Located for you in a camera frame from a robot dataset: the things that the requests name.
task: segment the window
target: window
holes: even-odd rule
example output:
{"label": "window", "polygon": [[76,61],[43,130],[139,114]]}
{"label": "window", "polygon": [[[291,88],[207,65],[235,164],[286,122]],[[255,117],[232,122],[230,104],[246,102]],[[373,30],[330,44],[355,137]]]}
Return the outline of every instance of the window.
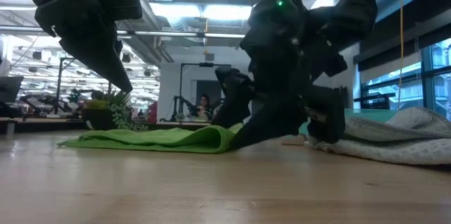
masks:
{"label": "window", "polygon": [[451,49],[451,38],[443,40],[431,46],[433,69],[451,66],[449,55],[450,49]]}
{"label": "window", "polygon": [[[394,93],[394,97],[390,97],[390,110],[397,109],[399,84],[388,85],[384,87],[378,87],[369,89],[369,95],[376,94],[391,94]],[[414,80],[409,82],[403,82],[401,84],[401,99],[400,109],[410,108],[415,106],[423,106],[423,85],[420,80]]]}
{"label": "window", "polygon": [[362,96],[395,94],[390,109],[397,109],[399,79],[402,78],[400,108],[424,106],[451,120],[451,38],[423,48],[421,62],[369,80]]}
{"label": "window", "polygon": [[433,79],[434,110],[451,120],[451,73],[437,75]]}
{"label": "window", "polygon": [[[394,72],[388,73],[386,75],[382,75],[377,77],[376,79],[370,80],[367,82],[368,85],[374,85],[381,82],[386,82],[388,80],[399,79],[401,70],[396,70]],[[421,73],[421,62],[415,63],[410,66],[406,66],[402,69],[402,76],[408,75],[419,75]]]}

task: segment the plant pot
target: plant pot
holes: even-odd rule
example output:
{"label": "plant pot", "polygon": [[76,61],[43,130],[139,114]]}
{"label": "plant pot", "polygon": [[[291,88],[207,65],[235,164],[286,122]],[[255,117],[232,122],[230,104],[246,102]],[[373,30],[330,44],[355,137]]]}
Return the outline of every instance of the plant pot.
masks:
{"label": "plant pot", "polygon": [[84,108],[82,118],[91,130],[112,130],[117,129],[113,122],[112,112],[105,108]]}

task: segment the glass window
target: glass window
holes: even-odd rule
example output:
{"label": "glass window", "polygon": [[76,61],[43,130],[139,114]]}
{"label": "glass window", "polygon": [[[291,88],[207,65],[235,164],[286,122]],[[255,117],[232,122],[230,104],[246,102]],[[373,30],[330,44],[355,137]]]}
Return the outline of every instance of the glass window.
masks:
{"label": "glass window", "polygon": [[[400,77],[400,73],[401,70],[396,70],[394,72],[388,73],[386,75],[382,75],[380,77],[377,77],[376,79],[372,79],[370,81],[367,82],[368,86],[377,84],[377,83],[381,83],[381,82],[386,82],[388,80],[394,80],[394,79],[398,79]],[[415,63],[413,65],[410,66],[406,66],[402,69],[402,76],[409,76],[409,75],[418,75],[421,73],[421,62]]]}
{"label": "glass window", "polygon": [[435,112],[451,120],[451,73],[434,77]]}
{"label": "glass window", "polygon": [[451,38],[433,44],[431,46],[431,56],[433,69],[451,66],[450,61]]}
{"label": "glass window", "polygon": [[[397,97],[399,93],[398,84],[386,87],[378,87],[369,90],[369,95],[374,94],[391,94],[395,93],[395,97],[390,97],[390,109],[397,109]],[[410,82],[403,82],[401,84],[401,100],[400,108],[405,109],[409,107],[423,106],[423,85],[421,80],[414,80]]]}

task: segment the ceiling pipe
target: ceiling pipe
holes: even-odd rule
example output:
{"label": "ceiling pipe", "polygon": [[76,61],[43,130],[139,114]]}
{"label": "ceiling pipe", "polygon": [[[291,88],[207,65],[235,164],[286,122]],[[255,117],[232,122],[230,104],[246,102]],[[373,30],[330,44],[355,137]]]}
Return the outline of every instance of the ceiling pipe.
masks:
{"label": "ceiling pipe", "polygon": [[[44,33],[42,28],[33,26],[8,26],[0,25],[0,31],[6,34],[30,33],[35,35],[37,33]],[[153,37],[198,37],[198,38],[224,38],[224,39],[243,39],[245,35],[242,34],[223,34],[223,33],[199,33],[199,32],[176,32],[176,31],[161,31],[161,30],[118,30],[118,35],[131,36],[153,36]]]}

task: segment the woman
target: woman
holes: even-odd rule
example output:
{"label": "woman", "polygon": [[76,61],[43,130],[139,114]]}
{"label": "woman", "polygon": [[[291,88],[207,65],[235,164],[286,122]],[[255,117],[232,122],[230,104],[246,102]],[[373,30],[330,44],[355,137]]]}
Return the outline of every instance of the woman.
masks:
{"label": "woman", "polygon": [[200,96],[200,105],[197,107],[197,116],[200,118],[208,118],[210,112],[210,97],[208,94]]}

